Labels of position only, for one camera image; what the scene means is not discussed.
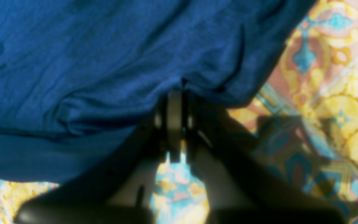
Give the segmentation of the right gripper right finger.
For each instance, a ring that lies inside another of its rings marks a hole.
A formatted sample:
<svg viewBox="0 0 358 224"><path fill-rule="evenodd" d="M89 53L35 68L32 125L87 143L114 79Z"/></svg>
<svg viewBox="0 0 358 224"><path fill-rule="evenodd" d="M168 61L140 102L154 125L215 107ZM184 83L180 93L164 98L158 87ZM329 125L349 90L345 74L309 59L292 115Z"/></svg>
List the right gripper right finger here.
<svg viewBox="0 0 358 224"><path fill-rule="evenodd" d="M219 106L183 93L186 161L206 187L208 224L343 224L333 205L303 193L250 155L260 141Z"/></svg>

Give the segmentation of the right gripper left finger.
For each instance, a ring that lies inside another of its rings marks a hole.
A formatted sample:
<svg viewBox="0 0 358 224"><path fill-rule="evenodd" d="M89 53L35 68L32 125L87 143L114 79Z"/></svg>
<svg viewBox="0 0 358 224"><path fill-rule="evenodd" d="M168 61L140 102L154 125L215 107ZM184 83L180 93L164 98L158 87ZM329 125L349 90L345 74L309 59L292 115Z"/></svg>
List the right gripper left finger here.
<svg viewBox="0 0 358 224"><path fill-rule="evenodd" d="M149 201L159 165L181 161L183 93L159 100L106 159L55 190L25 202L16 224L152 224Z"/></svg>

